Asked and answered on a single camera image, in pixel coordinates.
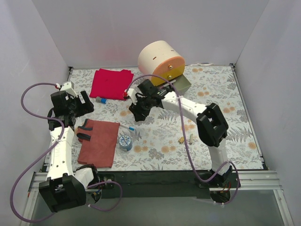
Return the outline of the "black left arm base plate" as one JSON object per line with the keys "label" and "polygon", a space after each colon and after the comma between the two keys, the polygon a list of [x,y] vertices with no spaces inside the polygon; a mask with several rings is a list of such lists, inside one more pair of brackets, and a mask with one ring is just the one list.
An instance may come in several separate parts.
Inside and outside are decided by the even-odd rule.
{"label": "black left arm base plate", "polygon": [[97,182],[105,182],[104,184],[101,185],[97,185],[96,188],[97,189],[113,189],[114,188],[114,184],[111,183],[111,181],[115,180],[115,175],[114,174],[98,174],[98,180]]}

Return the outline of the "small brass sharpener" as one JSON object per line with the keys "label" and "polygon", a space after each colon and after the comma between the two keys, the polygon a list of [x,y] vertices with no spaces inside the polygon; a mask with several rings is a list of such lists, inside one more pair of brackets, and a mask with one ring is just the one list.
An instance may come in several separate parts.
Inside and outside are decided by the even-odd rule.
{"label": "small brass sharpener", "polygon": [[184,137],[180,137],[180,138],[178,139],[178,142],[179,142],[179,144],[183,144],[183,143],[184,143]]}

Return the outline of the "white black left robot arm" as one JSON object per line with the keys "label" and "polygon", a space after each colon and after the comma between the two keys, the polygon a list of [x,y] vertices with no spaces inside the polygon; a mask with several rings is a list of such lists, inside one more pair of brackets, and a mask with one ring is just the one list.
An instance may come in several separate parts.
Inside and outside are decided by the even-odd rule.
{"label": "white black left robot arm", "polygon": [[82,206],[86,188],[96,188],[100,177],[93,164],[72,170],[71,150],[76,118],[94,111],[87,93],[74,96],[67,91],[51,94],[53,108],[48,112],[51,136],[50,164],[46,181],[39,184],[39,193],[51,212]]}

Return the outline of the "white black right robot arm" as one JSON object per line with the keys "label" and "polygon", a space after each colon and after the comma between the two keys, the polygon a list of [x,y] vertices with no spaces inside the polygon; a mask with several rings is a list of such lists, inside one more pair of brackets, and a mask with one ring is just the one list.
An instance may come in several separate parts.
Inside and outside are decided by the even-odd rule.
{"label": "white black right robot arm", "polygon": [[139,92],[132,88],[125,90],[123,96],[130,99],[129,110],[135,121],[144,121],[151,108],[160,107],[180,114],[180,117],[192,120],[198,129],[200,140],[208,147],[211,157],[211,170],[207,178],[197,176],[202,183],[226,186],[230,181],[232,165],[226,150],[226,137],[229,128],[219,106],[199,104],[180,96],[173,85],[155,87],[148,79],[138,85]]}

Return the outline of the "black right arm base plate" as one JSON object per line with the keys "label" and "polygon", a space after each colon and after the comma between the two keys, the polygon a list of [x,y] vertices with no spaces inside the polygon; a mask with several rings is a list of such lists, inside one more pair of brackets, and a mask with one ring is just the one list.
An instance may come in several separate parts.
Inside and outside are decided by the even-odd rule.
{"label": "black right arm base plate", "polygon": [[230,173],[228,175],[219,175],[217,174],[211,181],[209,182],[202,182],[195,178],[196,184],[199,187],[213,187],[213,188],[218,188],[218,187],[225,187],[225,186],[230,186],[231,188],[240,187],[241,184],[237,180],[237,176],[234,173]]}

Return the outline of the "blue cap white marker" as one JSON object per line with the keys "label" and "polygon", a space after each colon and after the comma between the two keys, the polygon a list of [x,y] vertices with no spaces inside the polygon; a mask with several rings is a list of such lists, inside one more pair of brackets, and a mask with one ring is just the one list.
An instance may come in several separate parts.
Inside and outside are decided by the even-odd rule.
{"label": "blue cap white marker", "polygon": [[122,128],[128,129],[128,130],[131,130],[131,131],[135,131],[135,128],[130,127],[130,126],[126,126],[126,125],[123,125],[123,124],[120,124],[119,126],[122,127]]}

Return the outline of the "blue patterned tape roll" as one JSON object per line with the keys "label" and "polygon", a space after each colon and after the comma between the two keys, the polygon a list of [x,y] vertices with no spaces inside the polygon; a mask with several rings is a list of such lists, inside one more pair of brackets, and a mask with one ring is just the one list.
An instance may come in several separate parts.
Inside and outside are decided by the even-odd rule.
{"label": "blue patterned tape roll", "polygon": [[120,136],[119,137],[119,146],[123,151],[130,151],[133,146],[131,137],[129,137],[127,135]]}

